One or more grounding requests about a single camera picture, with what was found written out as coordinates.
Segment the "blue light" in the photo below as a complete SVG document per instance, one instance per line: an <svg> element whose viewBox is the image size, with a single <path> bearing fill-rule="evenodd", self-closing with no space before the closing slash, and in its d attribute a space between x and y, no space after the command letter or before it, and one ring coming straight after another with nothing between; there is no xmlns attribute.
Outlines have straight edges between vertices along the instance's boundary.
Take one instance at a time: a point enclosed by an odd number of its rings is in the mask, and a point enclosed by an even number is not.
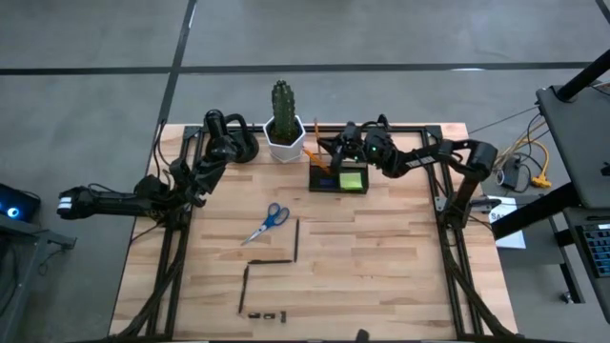
<svg viewBox="0 0 610 343"><path fill-rule="evenodd" d="M19 210L17 208L10 208L7 211L7 214L9 215L9 218L16 218L17 215L19 215Z"/></svg>

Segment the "concrete floor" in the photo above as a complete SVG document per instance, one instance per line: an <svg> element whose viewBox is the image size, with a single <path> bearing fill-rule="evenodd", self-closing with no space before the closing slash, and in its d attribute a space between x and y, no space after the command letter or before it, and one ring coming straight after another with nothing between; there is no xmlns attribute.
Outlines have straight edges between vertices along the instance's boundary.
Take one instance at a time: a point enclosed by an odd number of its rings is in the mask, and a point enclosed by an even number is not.
<svg viewBox="0 0 610 343"><path fill-rule="evenodd" d="M0 69L168 67L187 3L0 0ZM593 0L199 0L183 65L587 62L610 46L608 31ZM169 120L200 123L206 110L219 108L262 122L271 113L271 85L283 78L294 86L305 121L364 121L383 112L394 122L465 122L475 129L533 106L536 89L577 72L181 75ZM133 220L63 221L54 214L56 197L90 182L129 190L143 176L167 80L0 76L0 182L40 194L44 225L78 237L76 249L36 279L19 342L107 333ZM505 147L534 114L473 137ZM559 186L567 174L550 135L542 142L551 150L548 176ZM484 189L503 193L491 183ZM519 332L605 342L610 326L571 253L586 304L558 301L565 289L559 267L505 269Z"/></svg>

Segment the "scissor blade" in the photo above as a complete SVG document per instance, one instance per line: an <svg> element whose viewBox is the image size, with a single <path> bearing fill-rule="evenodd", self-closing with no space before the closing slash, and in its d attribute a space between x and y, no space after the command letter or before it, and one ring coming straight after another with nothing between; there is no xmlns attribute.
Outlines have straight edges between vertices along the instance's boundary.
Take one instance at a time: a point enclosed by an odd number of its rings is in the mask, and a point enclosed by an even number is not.
<svg viewBox="0 0 610 343"><path fill-rule="evenodd" d="M248 239L246 239L245 241L243 241L241 243L242 246L250 243L252 240L254 240L255 238L259 237L261 233L265 232L265 230L267 230L266 226L261 226L258 230L256 230L250 237L248 237Z"/></svg>

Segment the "keyboard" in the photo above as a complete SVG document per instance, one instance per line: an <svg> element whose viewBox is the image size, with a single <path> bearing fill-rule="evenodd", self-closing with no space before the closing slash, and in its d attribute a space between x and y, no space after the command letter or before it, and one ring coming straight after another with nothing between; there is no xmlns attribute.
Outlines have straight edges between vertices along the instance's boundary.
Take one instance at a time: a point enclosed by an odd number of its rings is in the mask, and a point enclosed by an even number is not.
<svg viewBox="0 0 610 343"><path fill-rule="evenodd" d="M587 225L580 228L589 248L589 262L595 267L596 277L610 277L610 225Z"/></svg>

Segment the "black stick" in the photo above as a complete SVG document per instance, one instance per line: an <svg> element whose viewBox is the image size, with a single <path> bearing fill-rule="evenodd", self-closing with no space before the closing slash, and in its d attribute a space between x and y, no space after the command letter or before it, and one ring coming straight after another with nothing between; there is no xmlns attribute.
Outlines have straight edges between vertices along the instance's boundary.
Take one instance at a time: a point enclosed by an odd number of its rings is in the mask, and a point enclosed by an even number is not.
<svg viewBox="0 0 610 343"><path fill-rule="evenodd" d="M276 263L293 263L293 260L252 260L248 262L249 265L253 264L276 264Z"/></svg>
<svg viewBox="0 0 610 343"><path fill-rule="evenodd" d="M298 258L298 227L300 226L299 223L300 218L296 219L296 232L295 232L295 258L293 259L293 261L296 263L296 259Z"/></svg>
<svg viewBox="0 0 610 343"><path fill-rule="evenodd" d="M241 313L244 309L244 298L246 297L246 285L248 285L248 274L250 274L250 265L246 265L244 269L243 283L241 285L241 296L239 297L239 310L237 313Z"/></svg>

